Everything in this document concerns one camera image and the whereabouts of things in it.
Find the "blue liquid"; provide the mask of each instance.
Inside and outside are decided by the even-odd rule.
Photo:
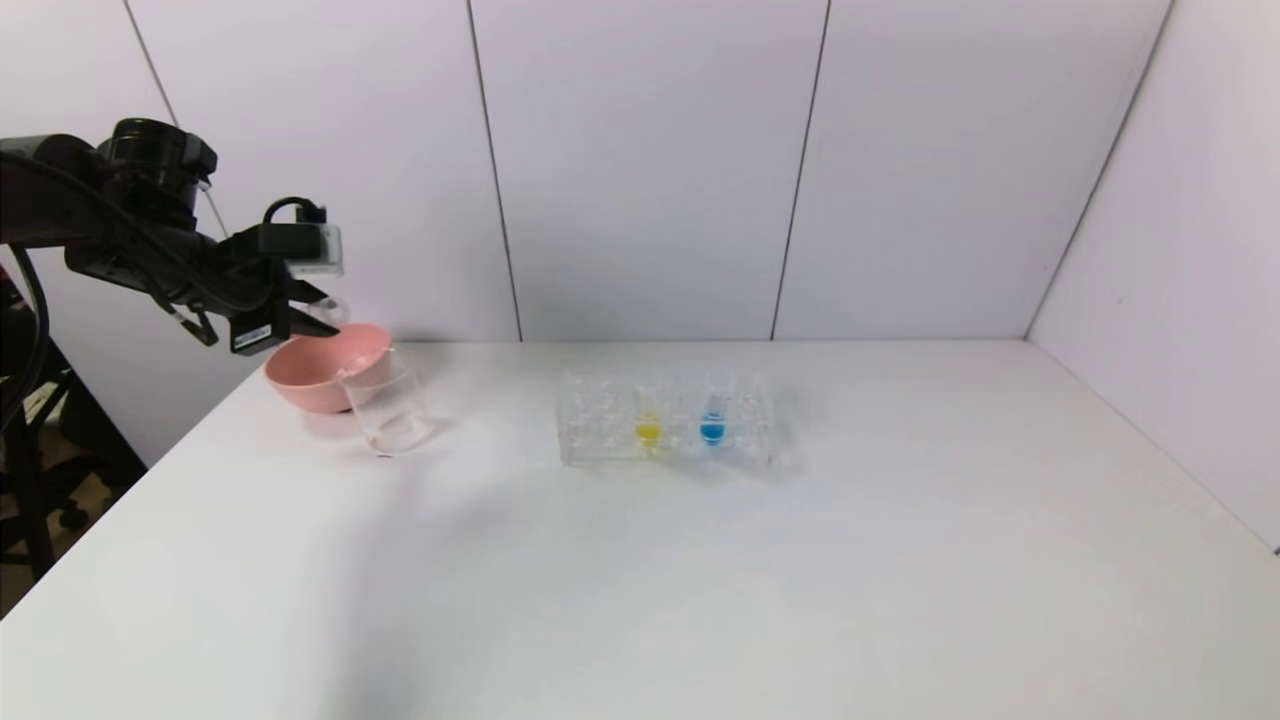
[[[724,439],[724,415],[722,413],[707,413],[703,415],[703,424],[699,432],[701,432],[703,441],[707,445],[719,445]]]

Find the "test tube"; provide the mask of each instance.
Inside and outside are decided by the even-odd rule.
[[[728,416],[730,397],[733,393],[733,375],[710,373],[707,375],[707,405],[698,430],[703,442],[716,447],[724,441],[724,420]]]
[[[658,383],[641,377],[635,387],[635,433],[643,447],[657,447],[662,439],[662,407]]]

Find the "clear acrylic rack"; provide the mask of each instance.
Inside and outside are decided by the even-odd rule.
[[[773,409],[759,373],[567,373],[557,425],[566,465],[773,459]]]

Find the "black chair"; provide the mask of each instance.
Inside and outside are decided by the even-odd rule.
[[[35,338],[35,315],[20,301],[10,283],[5,283],[3,307],[3,374],[15,375],[29,357]],[[49,536],[47,516],[59,510],[59,524],[69,529],[82,529],[90,515],[77,506],[72,493],[92,474],[97,475],[116,500],[146,473],[146,466],[120,436],[102,411],[88,388],[76,375],[70,364],[50,342],[45,364],[36,387],[54,383],[52,392],[41,402],[28,421],[26,413],[18,415],[4,430],[4,466],[0,474],[0,492],[13,493],[18,515],[0,520],[0,561],[31,565],[35,579],[40,579],[54,565],[52,542]],[[59,430],[63,437],[83,450],[70,460],[44,468],[40,451],[40,433],[50,415],[63,402]],[[26,541],[26,555],[10,552],[19,541]]]

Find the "chair leg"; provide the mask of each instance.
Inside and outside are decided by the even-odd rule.
[[[9,483],[22,518],[23,539],[27,541],[31,574],[35,580],[40,580],[54,566],[54,543],[49,537],[49,509],[40,492],[40,454],[20,410],[4,430],[4,450]]]

